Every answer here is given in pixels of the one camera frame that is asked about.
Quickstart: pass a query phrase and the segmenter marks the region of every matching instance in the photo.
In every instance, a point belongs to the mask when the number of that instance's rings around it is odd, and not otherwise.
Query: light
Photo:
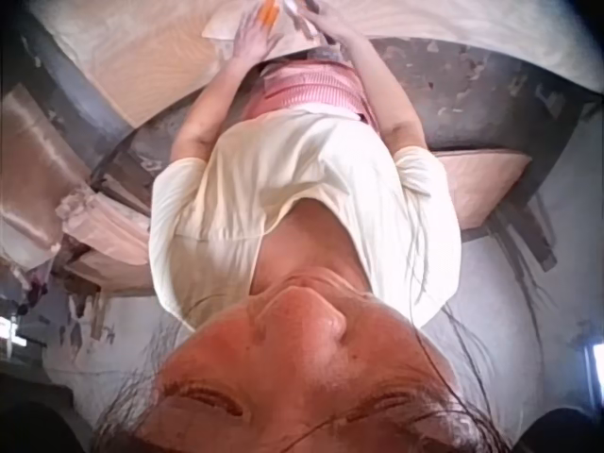
[[[8,340],[12,337],[13,344],[25,347],[27,346],[27,340],[25,338],[18,337],[15,333],[15,325],[10,322],[7,318],[0,316],[0,338]]]
[[[594,358],[596,359],[596,374],[600,386],[600,398],[604,402],[604,343],[594,344]]]

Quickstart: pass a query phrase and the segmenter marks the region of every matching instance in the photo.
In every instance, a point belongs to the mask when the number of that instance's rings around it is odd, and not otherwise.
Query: white t-shirt
[[[247,297],[262,237],[301,198],[333,212],[372,293],[417,327],[457,290],[460,229],[443,165],[415,146],[393,159],[356,115],[313,104],[239,123],[210,162],[177,160],[158,176],[149,251],[161,305],[197,329]]]

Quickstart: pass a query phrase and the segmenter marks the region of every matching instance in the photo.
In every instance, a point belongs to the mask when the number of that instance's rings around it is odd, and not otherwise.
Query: short sleeve
[[[170,246],[180,213],[195,199],[206,166],[198,158],[177,160],[153,185],[149,262],[159,302],[167,310],[176,301],[170,273]]]
[[[446,170],[426,149],[406,147],[394,154],[414,246],[408,265],[413,272],[413,322],[422,326],[457,291],[461,234]]]

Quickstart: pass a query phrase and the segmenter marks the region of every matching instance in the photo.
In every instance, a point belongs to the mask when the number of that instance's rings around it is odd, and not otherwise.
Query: orange object
[[[272,29],[273,25],[275,25],[275,22],[277,21],[278,16],[279,16],[279,7],[277,5],[274,5],[271,8],[271,10],[269,11],[268,16],[266,16],[264,25],[268,26],[269,29]]]
[[[273,9],[274,5],[275,5],[275,0],[264,0],[264,5],[262,5],[262,8],[260,8],[260,11],[258,12],[258,20],[263,25],[266,25],[266,19],[268,18],[268,15],[271,13],[271,10]]]

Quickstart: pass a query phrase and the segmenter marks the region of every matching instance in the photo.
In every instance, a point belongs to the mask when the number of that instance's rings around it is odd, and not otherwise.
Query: pink striped fabric
[[[250,120],[269,111],[313,102],[349,109],[378,130],[357,74],[334,61],[288,61],[267,68],[243,117]]]

